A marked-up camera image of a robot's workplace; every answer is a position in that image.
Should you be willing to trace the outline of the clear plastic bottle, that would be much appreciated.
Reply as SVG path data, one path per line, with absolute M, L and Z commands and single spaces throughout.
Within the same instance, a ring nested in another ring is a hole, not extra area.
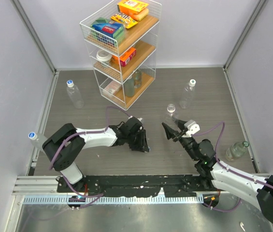
M 176 110 L 175 105 L 172 103 L 168 104 L 165 115 L 164 115 L 164 123 L 166 123 L 171 128 L 177 128 L 176 121 L 178 119 L 179 119 L 179 114 Z
M 80 109 L 84 106 L 84 100 L 82 98 L 79 88 L 75 83 L 73 87 L 67 87 L 67 94 L 75 108 Z
M 192 104 L 195 96 L 195 89 L 196 86 L 190 87 L 189 82 L 185 85 L 181 99 L 179 101 L 179 105 L 182 109 L 187 109 Z

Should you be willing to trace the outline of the blue and white bottle cap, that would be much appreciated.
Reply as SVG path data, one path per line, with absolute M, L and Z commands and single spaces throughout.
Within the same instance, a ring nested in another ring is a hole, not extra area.
M 73 80 L 68 80 L 67 81 L 67 87 L 73 87 L 73 86 L 74 86 Z

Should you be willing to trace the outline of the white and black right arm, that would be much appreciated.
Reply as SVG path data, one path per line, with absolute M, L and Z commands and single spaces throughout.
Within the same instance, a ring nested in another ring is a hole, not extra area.
M 257 176 L 236 169 L 218 159 L 216 151 L 208 139 L 197 143 L 194 136 L 200 131 L 194 121 L 177 120 L 179 130 L 162 123 L 166 137 L 179 142 L 193 161 L 200 174 L 200 186 L 206 191 L 213 188 L 227 191 L 250 203 L 261 211 L 273 224 L 273 175 Z

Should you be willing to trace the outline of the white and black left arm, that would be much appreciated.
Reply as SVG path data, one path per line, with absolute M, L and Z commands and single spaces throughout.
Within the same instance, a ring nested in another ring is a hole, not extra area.
M 72 123 L 63 125 L 56 133 L 42 142 L 42 152 L 51 162 L 51 169 L 62 174 L 63 185 L 73 192 L 85 187 L 85 175 L 75 163 L 84 149 L 114 147 L 127 144 L 132 151 L 147 153 L 150 148 L 142 122 L 131 116 L 125 122 L 97 130 L 76 128 Z

